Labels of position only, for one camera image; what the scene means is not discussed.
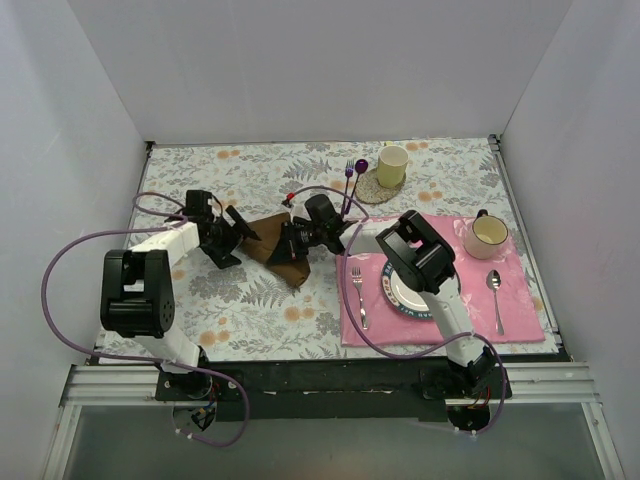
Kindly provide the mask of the brown cloth napkin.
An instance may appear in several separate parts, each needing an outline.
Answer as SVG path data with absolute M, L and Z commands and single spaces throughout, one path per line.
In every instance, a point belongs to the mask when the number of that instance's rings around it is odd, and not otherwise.
M 289 287 L 299 288 L 306 282 L 311 272 L 307 260 L 296 260 L 279 265 L 267 264 L 280 239 L 281 225 L 289 219 L 289 213 L 279 213 L 250 221 L 248 226 L 258 235 L 259 240 L 246 238 L 240 249 L 249 258 L 281 277 Z

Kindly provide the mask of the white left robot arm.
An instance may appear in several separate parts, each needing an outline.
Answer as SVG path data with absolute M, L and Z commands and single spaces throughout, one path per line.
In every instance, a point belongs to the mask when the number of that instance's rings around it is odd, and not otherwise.
M 171 267 L 202 250 L 219 269 L 241 263 L 233 251 L 257 240 L 237 210 L 215 212 L 218 199 L 205 190 L 189 190 L 166 228 L 127 250 L 110 250 L 103 263 L 100 320 L 103 328 L 135 340 L 156 359 L 169 385 L 193 400 L 212 394 L 214 380 L 202 367 L 204 350 L 175 323 Z

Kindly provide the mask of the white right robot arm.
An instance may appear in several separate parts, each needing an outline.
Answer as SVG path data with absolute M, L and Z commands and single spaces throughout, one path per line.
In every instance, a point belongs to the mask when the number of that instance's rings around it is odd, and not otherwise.
M 420 213 L 408 210 L 387 223 L 374 222 L 367 213 L 359 220 L 346 219 L 324 194 L 309 198 L 305 209 L 306 218 L 289 216 L 282 223 L 278 242 L 267 258 L 269 265 L 302 260 L 316 246 L 341 258 L 341 297 L 351 324 L 372 350 L 396 359 L 398 355 L 367 337 L 360 326 L 362 316 L 354 314 L 348 298 L 347 261 L 357 254 L 384 255 L 405 285 L 426 302 L 443 337 L 441 343 L 399 359 L 420 358 L 443 348 L 451 370 L 447 379 L 460 395 L 479 395 L 496 374 L 500 398 L 506 398 L 508 380 L 502 360 L 490 341 L 473 330 L 463 304 L 454 250 Z

